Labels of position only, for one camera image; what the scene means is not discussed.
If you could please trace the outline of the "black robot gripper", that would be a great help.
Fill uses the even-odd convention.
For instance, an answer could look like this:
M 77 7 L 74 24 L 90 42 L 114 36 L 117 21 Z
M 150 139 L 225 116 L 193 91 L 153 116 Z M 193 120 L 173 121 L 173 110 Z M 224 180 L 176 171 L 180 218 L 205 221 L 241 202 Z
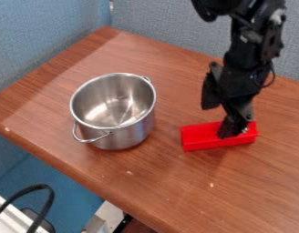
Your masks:
M 224 108 L 226 116 L 217 130 L 220 139 L 236 137 L 247 131 L 247 120 L 253 120 L 252 99 L 275 81 L 265 82 L 268 74 L 276 76 L 271 62 L 252 70 L 210 62 L 201 86 L 200 106 L 202 110 L 217 106 Z

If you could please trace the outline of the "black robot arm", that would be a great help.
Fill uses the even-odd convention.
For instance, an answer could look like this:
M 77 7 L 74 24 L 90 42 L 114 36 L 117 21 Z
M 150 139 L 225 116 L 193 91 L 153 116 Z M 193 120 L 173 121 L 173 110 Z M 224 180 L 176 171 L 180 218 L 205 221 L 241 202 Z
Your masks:
M 224 109 L 217 137 L 248 131 L 252 100 L 275 82 L 272 59 L 279 57 L 285 0 L 190 0 L 198 17 L 212 22 L 230 17 L 230 45 L 221 63 L 209 63 L 201 87 L 200 107 Z

